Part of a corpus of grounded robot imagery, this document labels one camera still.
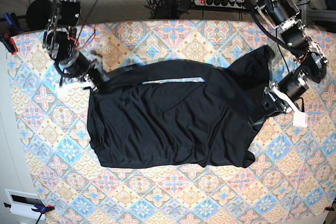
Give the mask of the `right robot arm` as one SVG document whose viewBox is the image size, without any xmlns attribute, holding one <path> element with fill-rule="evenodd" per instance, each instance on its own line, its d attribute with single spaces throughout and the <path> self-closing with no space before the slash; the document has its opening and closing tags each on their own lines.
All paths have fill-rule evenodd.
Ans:
<svg viewBox="0 0 336 224">
<path fill-rule="evenodd" d="M 79 0 L 53 0 L 44 30 L 43 48 L 60 75 L 61 89 L 81 87 L 98 91 L 103 86 L 103 79 L 97 61 L 87 59 L 80 52 L 76 38 L 80 12 Z"/>
</svg>

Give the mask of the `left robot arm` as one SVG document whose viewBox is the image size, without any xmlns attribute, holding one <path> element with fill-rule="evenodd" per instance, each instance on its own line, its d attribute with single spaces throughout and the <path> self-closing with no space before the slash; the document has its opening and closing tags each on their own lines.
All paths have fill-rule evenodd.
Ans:
<svg viewBox="0 0 336 224">
<path fill-rule="evenodd" d="M 280 82 L 272 81 L 264 89 L 262 108 L 268 116 L 296 111 L 296 101 L 307 91 L 307 80 L 320 83 L 327 74 L 328 60 L 321 47 L 307 33 L 298 18 L 300 10 L 292 0 L 246 0 L 259 29 L 293 56 L 299 64 Z"/>
</svg>

